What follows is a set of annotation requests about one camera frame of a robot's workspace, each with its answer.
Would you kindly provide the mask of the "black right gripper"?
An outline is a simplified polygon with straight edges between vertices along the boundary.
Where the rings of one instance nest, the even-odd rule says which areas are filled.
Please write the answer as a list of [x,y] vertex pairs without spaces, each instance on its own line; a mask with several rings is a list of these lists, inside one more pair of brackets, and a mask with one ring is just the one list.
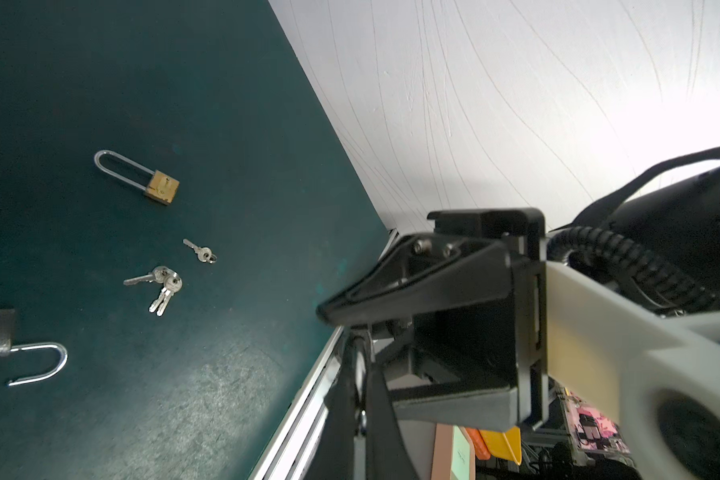
[[408,317],[377,356],[400,420],[506,432],[549,415],[543,214],[441,210],[434,233],[402,237],[372,270],[320,304],[334,326]]

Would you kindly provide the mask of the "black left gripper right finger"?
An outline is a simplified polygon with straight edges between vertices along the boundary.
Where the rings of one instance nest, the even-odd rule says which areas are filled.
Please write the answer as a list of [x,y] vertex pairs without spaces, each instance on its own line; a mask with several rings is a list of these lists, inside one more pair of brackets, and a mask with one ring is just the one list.
[[382,370],[372,365],[367,374],[366,479],[418,479],[406,451]]

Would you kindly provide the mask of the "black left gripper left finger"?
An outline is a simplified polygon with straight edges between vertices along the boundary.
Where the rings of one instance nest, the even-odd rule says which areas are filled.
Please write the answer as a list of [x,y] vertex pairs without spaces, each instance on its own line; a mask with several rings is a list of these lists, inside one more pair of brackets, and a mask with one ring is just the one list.
[[341,368],[329,391],[327,418],[305,479],[352,479],[355,438],[363,431],[366,348],[362,338],[345,344]]

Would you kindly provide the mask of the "small silver key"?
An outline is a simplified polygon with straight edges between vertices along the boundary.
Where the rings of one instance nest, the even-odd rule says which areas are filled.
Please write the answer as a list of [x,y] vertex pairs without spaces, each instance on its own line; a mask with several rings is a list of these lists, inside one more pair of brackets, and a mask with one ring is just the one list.
[[217,261],[217,256],[210,247],[198,246],[189,239],[183,239],[182,243],[193,250],[199,261],[208,264],[214,264]]

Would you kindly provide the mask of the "silver key bunch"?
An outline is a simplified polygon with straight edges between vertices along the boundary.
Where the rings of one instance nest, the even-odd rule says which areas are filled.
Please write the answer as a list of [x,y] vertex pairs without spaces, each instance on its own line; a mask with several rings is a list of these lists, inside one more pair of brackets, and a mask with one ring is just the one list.
[[161,290],[157,298],[151,303],[149,312],[161,317],[171,299],[183,287],[183,280],[177,272],[166,267],[157,266],[150,273],[125,279],[124,286],[133,286],[139,283],[156,283],[161,286]]

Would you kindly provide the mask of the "brass padlock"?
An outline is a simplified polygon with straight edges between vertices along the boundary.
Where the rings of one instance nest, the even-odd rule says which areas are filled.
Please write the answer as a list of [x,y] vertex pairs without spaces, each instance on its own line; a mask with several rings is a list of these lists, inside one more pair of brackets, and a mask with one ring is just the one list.
[[[128,178],[120,173],[115,172],[104,166],[103,159],[105,157],[111,157],[120,163],[132,167],[142,173],[149,176],[149,182],[146,184],[138,183],[137,181]],[[112,150],[100,150],[93,156],[94,165],[104,174],[118,180],[119,182],[134,187],[140,190],[147,198],[161,203],[163,205],[170,205],[176,197],[180,182],[161,172],[159,170],[151,170],[134,160],[121,155],[120,153]]]

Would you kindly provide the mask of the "black padlock shackle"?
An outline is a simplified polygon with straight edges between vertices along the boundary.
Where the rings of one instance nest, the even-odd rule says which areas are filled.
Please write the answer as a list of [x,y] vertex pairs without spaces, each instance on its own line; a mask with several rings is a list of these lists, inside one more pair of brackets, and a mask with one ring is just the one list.
[[60,373],[67,365],[69,354],[67,348],[57,342],[35,342],[14,344],[13,329],[17,318],[15,309],[0,309],[0,358],[19,352],[52,350],[57,353],[57,362],[53,368],[35,375],[25,376],[7,382],[8,387],[28,385],[48,380]]

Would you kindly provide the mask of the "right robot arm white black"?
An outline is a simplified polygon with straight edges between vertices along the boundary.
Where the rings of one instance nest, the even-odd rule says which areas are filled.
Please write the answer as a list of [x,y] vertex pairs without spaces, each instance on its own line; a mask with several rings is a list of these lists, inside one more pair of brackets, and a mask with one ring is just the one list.
[[505,431],[548,416],[547,265],[654,314],[720,310],[720,147],[649,168],[545,228],[535,208],[441,210],[318,317],[392,339],[376,366],[422,380],[386,394],[400,419]]

